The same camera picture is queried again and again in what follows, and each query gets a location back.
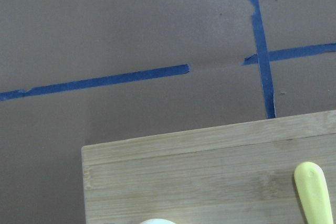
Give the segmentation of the bamboo cutting board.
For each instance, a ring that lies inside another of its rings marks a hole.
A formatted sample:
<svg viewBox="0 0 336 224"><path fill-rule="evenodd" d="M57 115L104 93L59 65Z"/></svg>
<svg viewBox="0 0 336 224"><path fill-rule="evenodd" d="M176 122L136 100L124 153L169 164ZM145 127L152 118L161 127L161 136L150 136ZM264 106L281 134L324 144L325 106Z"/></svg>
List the bamboo cutting board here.
<svg viewBox="0 0 336 224"><path fill-rule="evenodd" d="M311 161L335 202L335 111L87 145L87 223L305 223L293 173Z"/></svg>

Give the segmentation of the yellow plastic knife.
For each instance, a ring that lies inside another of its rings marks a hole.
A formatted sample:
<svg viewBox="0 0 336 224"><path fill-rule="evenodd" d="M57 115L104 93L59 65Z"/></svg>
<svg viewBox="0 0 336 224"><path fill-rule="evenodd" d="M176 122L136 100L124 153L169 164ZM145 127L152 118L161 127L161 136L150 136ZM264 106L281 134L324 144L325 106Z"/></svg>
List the yellow plastic knife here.
<svg viewBox="0 0 336 224"><path fill-rule="evenodd" d="M328 186L323 170L313 162L303 162L294 179L307 223L333 223Z"/></svg>

